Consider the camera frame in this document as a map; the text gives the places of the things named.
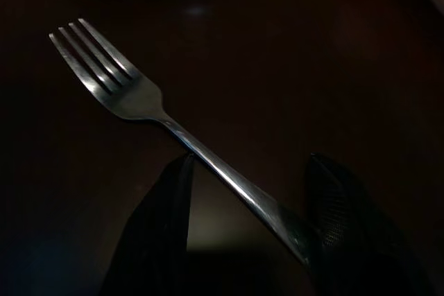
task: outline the dark background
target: dark background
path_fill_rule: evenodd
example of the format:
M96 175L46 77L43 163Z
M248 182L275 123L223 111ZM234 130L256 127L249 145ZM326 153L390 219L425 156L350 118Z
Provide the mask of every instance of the dark background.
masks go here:
M77 17L162 88L173 118L297 212L311 151L351 168L444 294L444 18L428 0L0 0L2 295L95 295L127 217L183 153L79 83L47 37ZM199 165L193 191L202 281L229 289L240 271L254 293L263 267L276 295L311 293Z

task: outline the fork head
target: fork head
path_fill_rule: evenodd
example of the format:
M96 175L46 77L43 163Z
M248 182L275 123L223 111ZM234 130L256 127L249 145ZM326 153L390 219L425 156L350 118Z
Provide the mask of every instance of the fork head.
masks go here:
M84 19L50 33L72 71L108 110L126 120L166 119L159 87Z

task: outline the fork tine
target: fork tine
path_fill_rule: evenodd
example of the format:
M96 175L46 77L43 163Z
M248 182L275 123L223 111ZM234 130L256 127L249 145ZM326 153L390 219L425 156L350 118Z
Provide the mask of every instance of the fork tine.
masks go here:
M78 21L85 27L87 31L96 39L96 41L105 49L111 58L132 78L141 75L140 71L134 66L119 50L117 50L102 34L100 34L93 26L91 26L84 19Z
M69 33L62 27L58 29L62 35L68 40L68 42L72 45L72 47L77 51L79 56L87 63L90 69L96 74L97 78L107 87L112 93L116 92L119 88L117 85L111 80L109 76L102 71L102 69L97 66L97 64L89 57L84 50L77 44L76 41L69 35Z
M116 78L117 81L121 85L125 85L128 82L128 79L125 78L125 76L120 73L120 71L100 52L87 37L84 33L80 31L79 28L74 23L69 23L69 27L79 36L79 38L82 40L83 43L88 47L88 49L96 56L96 58L99 60L99 62L103 65L103 67L106 68L106 70Z
M53 42L63 59L65 59L65 62L67 62L72 71L77 75L77 78L79 78L95 98L102 101L103 97L108 95L106 90L104 90L104 88L91 77L77 59L59 42L53 33L49 34L49 39Z

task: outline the fork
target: fork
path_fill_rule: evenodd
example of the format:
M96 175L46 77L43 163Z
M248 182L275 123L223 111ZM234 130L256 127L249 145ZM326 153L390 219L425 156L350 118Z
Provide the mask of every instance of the fork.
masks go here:
M150 120L165 127L220 177L301 264L316 270L314 253L318 250L319 242L314 230L167 115L162 108L160 89L91 24L78 19L78 23L71 22L68 27L58 30L58 36L62 39L54 33L49 34L49 38L79 80L104 107L125 120Z

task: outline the fork handle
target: fork handle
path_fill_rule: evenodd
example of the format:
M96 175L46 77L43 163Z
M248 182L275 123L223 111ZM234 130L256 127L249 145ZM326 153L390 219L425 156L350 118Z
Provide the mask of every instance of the fork handle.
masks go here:
M319 244L314 230L269 194L205 147L171 118L160 120L175 137L212 169L241 201L280 239L306 268L314 268L313 253Z

